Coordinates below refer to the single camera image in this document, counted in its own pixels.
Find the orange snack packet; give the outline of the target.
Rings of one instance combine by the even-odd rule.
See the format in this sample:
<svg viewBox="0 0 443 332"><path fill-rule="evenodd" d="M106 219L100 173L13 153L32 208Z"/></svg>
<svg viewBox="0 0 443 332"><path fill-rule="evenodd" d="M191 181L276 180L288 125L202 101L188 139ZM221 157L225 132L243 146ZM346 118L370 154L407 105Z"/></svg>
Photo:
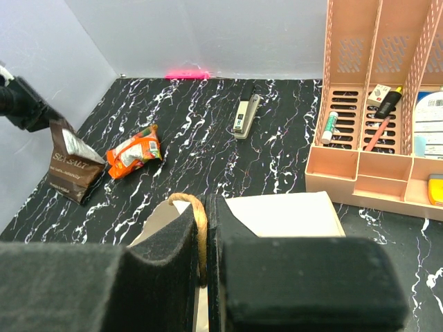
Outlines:
<svg viewBox="0 0 443 332"><path fill-rule="evenodd" d="M158 125L151 124L141 132L120 143L106 153L113 179L124 178L144 166L149 160L163 160L157 136Z"/></svg>

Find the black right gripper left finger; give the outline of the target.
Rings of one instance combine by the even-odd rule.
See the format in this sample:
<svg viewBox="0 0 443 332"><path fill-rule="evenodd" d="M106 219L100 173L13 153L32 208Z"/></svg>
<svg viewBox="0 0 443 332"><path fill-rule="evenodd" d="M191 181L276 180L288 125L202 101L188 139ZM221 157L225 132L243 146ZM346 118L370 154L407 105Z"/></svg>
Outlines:
<svg viewBox="0 0 443 332"><path fill-rule="evenodd" d="M134 246L1 244L2 331L194 331L197 230L186 210Z"/></svg>

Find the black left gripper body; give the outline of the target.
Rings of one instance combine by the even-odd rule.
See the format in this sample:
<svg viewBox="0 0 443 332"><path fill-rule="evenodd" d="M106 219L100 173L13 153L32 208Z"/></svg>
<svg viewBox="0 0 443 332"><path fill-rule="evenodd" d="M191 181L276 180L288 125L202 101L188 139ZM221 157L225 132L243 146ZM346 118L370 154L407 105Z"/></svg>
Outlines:
<svg viewBox="0 0 443 332"><path fill-rule="evenodd" d="M49 128L51 120L64 119L24 78L5 76L1 76L1 116L28 132Z"/></svg>

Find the beige paper bag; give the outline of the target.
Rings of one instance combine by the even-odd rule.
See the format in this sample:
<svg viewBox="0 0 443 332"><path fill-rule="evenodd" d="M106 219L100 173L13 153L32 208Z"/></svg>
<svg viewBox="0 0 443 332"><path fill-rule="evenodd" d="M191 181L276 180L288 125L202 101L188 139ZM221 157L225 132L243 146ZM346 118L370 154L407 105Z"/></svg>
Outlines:
<svg viewBox="0 0 443 332"><path fill-rule="evenodd" d="M326 192L269 194L226 199L240 223L258 237L345 237L334 206ZM179 217L191 203L162 201L144 222L135 246ZM314 216L310 217L310 208ZM196 331L209 331L207 288L199 291Z"/></svg>

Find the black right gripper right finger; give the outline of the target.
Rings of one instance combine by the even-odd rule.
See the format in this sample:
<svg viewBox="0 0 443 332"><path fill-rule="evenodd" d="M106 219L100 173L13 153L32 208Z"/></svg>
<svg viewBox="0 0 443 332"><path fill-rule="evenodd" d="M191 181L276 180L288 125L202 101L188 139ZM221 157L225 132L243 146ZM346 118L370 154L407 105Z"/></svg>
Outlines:
<svg viewBox="0 0 443 332"><path fill-rule="evenodd" d="M361 237L259 237L205 197L211 331L400 331L409 307L387 252Z"/></svg>

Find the brown sea salt packet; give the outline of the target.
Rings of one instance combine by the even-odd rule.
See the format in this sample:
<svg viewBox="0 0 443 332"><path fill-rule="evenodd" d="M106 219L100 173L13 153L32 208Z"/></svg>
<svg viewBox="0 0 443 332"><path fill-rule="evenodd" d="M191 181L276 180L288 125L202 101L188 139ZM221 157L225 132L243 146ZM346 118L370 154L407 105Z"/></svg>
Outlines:
<svg viewBox="0 0 443 332"><path fill-rule="evenodd" d="M81 138L65 120L50 121L53 152L48 184L78 204L105 168L105 160Z"/></svg>

